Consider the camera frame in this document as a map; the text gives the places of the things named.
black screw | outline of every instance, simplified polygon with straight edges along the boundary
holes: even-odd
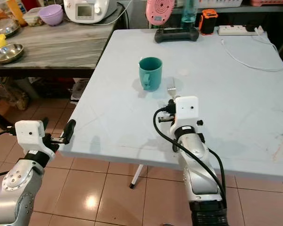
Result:
[[[197,125],[202,126],[203,125],[203,120],[198,120]]]

shelf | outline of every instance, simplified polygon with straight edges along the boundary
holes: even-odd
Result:
[[[183,8],[174,8],[172,14],[181,14]],[[243,5],[239,7],[230,8],[215,8],[217,13],[266,13],[266,12],[283,12],[283,5],[269,5],[269,6],[250,6]]]

orange container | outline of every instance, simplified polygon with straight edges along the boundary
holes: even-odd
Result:
[[[8,5],[10,11],[14,14],[16,19],[18,20],[21,27],[27,26],[27,22],[23,19],[23,14],[18,6],[16,0],[7,0],[6,4]]]

power strip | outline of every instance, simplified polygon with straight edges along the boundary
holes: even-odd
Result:
[[[258,27],[258,34],[264,32],[261,26]],[[218,29],[219,35],[258,35],[256,32],[248,32],[243,25],[220,25]]]

mug handle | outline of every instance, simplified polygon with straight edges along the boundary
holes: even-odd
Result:
[[[150,74],[146,73],[142,80],[145,86],[149,88],[150,87]]]

